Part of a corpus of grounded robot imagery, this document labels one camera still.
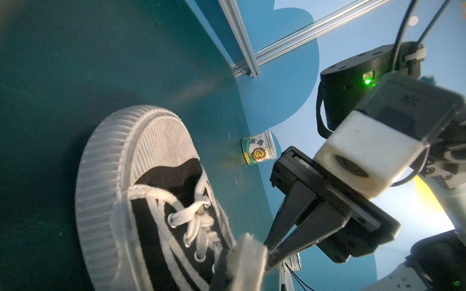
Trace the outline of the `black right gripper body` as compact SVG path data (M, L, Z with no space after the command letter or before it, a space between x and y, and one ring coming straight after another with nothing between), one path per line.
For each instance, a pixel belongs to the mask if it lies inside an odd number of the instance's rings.
M337 264L374 253L401 225L300 150L274 163L273 187L285 194L269 232L269 263L317 246Z

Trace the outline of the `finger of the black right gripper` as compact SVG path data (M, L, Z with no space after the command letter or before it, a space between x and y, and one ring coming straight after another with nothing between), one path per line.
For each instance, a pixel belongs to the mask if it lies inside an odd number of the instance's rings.
M318 207L268 256L266 271L285 258L325 240L346 226L352 210L342 212L335 207Z
M295 182L275 216L273 225L269 231L264 245L273 251L285 238L287 233L295 225L307 208L316 199L316 194L301 181Z

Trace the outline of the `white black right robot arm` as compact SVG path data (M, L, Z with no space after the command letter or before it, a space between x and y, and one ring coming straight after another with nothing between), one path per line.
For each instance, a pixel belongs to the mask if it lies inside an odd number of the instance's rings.
M426 49L397 42L348 58L320 75L313 158L287 148L271 184L285 199L265 246L266 269L317 246L335 263L372 254L400 223L373 204L420 177L454 229L413 245L372 291L466 288L466 100L421 78Z

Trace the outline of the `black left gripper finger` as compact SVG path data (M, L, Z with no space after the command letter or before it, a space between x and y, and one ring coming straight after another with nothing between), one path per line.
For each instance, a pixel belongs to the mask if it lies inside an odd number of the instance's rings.
M209 287L210 291L229 291L232 279L228 273L228 266L225 261L218 262L214 268L214 274Z

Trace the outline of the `black white canvas sneaker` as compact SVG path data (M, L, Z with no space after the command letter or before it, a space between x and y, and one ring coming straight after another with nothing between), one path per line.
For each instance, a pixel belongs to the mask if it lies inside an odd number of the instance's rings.
M103 120L81 157L75 216L97 291L208 291L235 240L192 138L152 105Z

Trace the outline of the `white shoelace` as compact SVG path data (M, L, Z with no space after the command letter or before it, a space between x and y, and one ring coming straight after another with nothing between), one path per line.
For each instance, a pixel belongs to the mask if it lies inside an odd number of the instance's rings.
M206 173L187 206L159 187L137 184L127 193L144 289L209 291L219 261L227 263L230 291L261 289L268 249L251 234L235 241Z

